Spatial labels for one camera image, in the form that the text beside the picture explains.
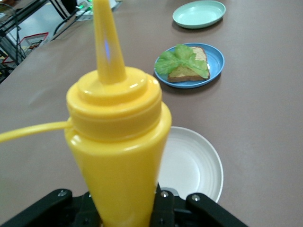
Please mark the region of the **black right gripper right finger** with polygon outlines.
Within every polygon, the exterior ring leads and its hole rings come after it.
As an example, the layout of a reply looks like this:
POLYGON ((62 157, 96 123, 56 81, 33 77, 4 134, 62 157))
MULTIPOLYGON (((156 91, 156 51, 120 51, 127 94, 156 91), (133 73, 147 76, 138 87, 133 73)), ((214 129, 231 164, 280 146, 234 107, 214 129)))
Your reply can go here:
POLYGON ((242 221, 202 193, 182 199, 176 190, 157 187, 151 227, 245 227, 242 221))

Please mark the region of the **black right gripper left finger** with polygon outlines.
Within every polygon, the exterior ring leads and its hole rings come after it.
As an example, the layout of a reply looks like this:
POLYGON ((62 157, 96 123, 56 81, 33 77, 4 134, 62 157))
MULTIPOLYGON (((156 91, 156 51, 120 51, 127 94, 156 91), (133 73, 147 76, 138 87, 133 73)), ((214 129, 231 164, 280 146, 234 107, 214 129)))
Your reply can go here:
POLYGON ((67 189, 47 194, 2 227, 100 227, 102 220, 89 192, 74 197, 67 189))

